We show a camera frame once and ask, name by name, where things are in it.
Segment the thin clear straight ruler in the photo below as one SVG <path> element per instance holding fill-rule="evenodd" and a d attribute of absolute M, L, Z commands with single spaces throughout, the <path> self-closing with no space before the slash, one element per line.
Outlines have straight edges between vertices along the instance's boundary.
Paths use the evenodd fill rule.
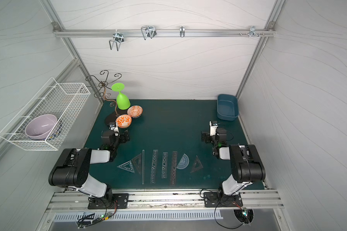
<path fill-rule="evenodd" d="M 142 167 L 142 185 L 144 185 L 145 184 L 145 150 L 142 150 L 142 162 L 141 162 L 141 167 Z"/>

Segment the blue plastic storage box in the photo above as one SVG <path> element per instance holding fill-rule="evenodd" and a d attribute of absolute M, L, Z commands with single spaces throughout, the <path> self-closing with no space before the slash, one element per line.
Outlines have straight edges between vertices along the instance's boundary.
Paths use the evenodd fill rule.
<path fill-rule="evenodd" d="M 234 121 L 239 116 L 238 99 L 229 94 L 217 97 L 217 117 L 221 120 Z"/>

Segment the long clear stencil ruler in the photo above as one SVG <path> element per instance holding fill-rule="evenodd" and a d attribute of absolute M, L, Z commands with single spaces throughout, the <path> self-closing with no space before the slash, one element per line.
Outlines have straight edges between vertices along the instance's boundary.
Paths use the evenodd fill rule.
<path fill-rule="evenodd" d="M 157 158 L 158 158 L 158 150 L 153 150 L 152 162 L 151 162 L 151 171 L 150 171 L 150 183 L 151 184 L 154 184 L 156 182 Z"/>

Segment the short clear stencil ruler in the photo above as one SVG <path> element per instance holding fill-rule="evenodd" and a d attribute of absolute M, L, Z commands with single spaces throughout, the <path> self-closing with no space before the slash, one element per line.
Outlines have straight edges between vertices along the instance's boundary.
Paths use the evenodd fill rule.
<path fill-rule="evenodd" d="M 166 179 L 167 178 L 167 163 L 168 163 L 168 152 L 163 152 L 162 179 Z"/>

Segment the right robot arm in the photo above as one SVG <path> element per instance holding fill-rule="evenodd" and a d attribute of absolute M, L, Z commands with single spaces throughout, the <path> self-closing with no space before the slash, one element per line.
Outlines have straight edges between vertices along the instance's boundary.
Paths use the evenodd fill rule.
<path fill-rule="evenodd" d="M 201 140 L 212 144 L 212 154 L 217 159 L 230 161 L 231 174 L 218 189 L 219 201 L 235 199 L 237 202 L 241 190 L 265 180 L 266 170 L 255 145 L 227 144 L 227 130 L 223 128 L 202 132 Z"/>

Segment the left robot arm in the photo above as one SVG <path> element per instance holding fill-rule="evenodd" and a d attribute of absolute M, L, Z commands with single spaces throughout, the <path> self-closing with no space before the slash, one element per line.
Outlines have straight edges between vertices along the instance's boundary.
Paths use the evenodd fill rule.
<path fill-rule="evenodd" d="M 120 144 L 130 140 L 129 132 L 108 130 L 102 135 L 99 149 L 67 148 L 49 174 L 51 186 L 76 190 L 88 196 L 88 209 L 126 209 L 129 194 L 113 194 L 110 185 L 100 182 L 89 173 L 90 165 L 113 162 Z"/>

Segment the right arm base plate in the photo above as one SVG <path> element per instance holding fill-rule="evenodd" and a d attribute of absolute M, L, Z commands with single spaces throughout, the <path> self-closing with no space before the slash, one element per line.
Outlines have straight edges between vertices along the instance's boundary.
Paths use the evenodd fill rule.
<path fill-rule="evenodd" d="M 202 194 L 206 208 L 241 208 L 243 201 L 239 194 L 225 195 L 217 192 L 204 192 Z"/>

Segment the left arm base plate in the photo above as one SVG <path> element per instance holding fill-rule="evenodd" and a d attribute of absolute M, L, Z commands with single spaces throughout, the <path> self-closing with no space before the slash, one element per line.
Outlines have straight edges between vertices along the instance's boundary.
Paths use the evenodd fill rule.
<path fill-rule="evenodd" d="M 88 209 L 126 209 L 128 204 L 128 193 L 106 194 L 104 197 L 89 197 Z"/>

